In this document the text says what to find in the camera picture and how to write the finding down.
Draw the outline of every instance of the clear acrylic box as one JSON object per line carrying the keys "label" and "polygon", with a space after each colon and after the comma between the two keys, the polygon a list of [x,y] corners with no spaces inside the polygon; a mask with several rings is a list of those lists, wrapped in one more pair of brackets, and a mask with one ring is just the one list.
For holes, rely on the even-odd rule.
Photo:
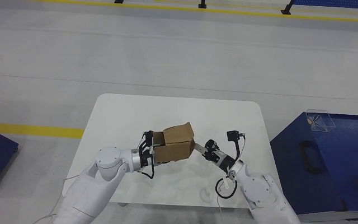
{"label": "clear acrylic box", "polygon": [[329,132],[336,127],[326,110],[308,109],[306,111],[306,117],[312,131]]}

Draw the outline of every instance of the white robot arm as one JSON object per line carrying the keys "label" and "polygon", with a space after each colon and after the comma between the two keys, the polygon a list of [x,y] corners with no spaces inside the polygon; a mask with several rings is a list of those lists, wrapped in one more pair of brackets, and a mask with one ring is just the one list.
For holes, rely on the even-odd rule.
{"label": "white robot arm", "polygon": [[[233,131],[231,136],[238,149],[239,135]],[[139,171],[142,167],[151,165],[154,176],[155,162],[153,156],[152,132],[145,132],[145,141],[134,150],[119,150],[116,147],[101,149],[95,161],[77,177],[68,189],[58,212],[55,224],[89,224],[105,209],[126,172]],[[247,165],[222,152],[213,140],[205,147],[195,145],[207,160],[216,164],[226,174],[227,178],[240,184],[247,206],[258,224],[299,224],[300,221],[277,186],[270,174],[250,174]],[[104,180],[96,179],[97,171]]]}

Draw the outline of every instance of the cardboard box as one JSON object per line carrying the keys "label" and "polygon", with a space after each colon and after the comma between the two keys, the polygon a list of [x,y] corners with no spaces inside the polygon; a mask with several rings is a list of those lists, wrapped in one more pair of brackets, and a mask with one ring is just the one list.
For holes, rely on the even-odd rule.
{"label": "cardboard box", "polygon": [[194,150],[194,132],[190,122],[153,132],[157,162],[178,161],[189,158]]}

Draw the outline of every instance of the floor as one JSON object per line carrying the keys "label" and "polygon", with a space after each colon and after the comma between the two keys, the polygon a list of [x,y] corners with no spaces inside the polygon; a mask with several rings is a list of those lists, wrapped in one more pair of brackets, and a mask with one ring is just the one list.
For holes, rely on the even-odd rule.
{"label": "floor", "polygon": [[[270,139],[302,111],[358,113],[358,23],[0,3],[0,123],[85,128],[103,93],[257,102]],[[1,223],[32,223],[61,193],[79,139],[20,144]],[[109,204],[95,223],[255,223],[246,211]]]}

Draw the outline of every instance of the blue box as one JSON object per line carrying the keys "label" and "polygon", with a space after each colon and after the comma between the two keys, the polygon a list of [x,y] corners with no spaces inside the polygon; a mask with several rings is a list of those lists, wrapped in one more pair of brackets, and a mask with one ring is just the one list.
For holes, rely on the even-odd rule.
{"label": "blue box", "polygon": [[18,144],[0,135],[0,172],[5,168],[11,156],[17,151]]}
{"label": "blue box", "polygon": [[306,113],[271,141],[282,190],[297,214],[358,211],[358,116],[330,114],[311,130]]}

